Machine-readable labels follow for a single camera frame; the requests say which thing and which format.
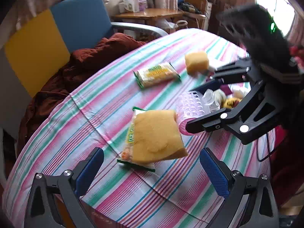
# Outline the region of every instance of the snack package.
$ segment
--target snack package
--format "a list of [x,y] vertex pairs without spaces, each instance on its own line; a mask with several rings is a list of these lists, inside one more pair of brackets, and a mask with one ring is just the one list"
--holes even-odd
[[117,162],[122,164],[128,164],[133,168],[145,169],[151,172],[155,172],[155,165],[152,164],[135,164],[132,161],[133,158],[133,144],[134,144],[134,120],[139,113],[144,113],[145,110],[142,110],[138,107],[133,107],[133,117],[131,125],[129,127],[125,145],[123,151],[121,152],[120,158],[117,159]]
[[162,81],[181,78],[169,62],[160,63],[150,68],[140,69],[137,72],[134,72],[134,75],[141,88],[150,87]]

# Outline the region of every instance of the chair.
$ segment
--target chair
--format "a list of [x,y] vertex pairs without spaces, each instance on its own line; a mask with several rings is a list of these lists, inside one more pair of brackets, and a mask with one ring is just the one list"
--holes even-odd
[[17,139],[31,98],[69,61],[70,53],[93,48],[114,29],[167,35],[152,26],[111,22],[102,0],[64,0],[17,31],[0,50],[0,130]]

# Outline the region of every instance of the bright window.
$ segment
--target bright window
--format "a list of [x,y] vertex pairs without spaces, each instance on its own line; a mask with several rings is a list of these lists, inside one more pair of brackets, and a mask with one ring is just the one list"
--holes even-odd
[[292,25],[295,13],[288,0],[256,0],[258,4],[266,8],[273,17],[278,28],[285,36]]

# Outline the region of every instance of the striped tablecloth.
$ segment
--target striped tablecloth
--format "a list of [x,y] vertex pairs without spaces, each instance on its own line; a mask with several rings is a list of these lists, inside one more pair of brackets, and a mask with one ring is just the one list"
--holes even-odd
[[[86,158],[94,147],[104,150],[104,163],[82,197],[100,213],[128,227],[205,227],[219,208],[199,153],[209,147],[230,169],[246,176],[269,174],[269,163],[256,159],[256,147],[266,154],[266,139],[243,145],[224,130],[183,136],[187,157],[156,163],[156,172],[133,170],[117,163],[132,117],[132,107],[174,109],[178,95],[200,85],[204,76],[187,75],[184,55],[204,50],[208,57],[230,62],[246,52],[214,34],[180,30],[132,51],[106,66],[72,92],[30,138],[10,173],[2,207],[15,227],[24,213],[36,172],[60,175]],[[170,61],[182,82],[141,90],[133,71]],[[273,147],[275,136],[270,135]]]

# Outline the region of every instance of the pink container with holes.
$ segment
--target pink container with holes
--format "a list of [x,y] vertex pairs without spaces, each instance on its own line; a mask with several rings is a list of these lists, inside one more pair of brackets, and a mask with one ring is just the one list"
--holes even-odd
[[208,105],[202,103],[202,94],[192,91],[184,92],[176,104],[177,124],[183,135],[194,135],[186,131],[187,122],[210,113]]

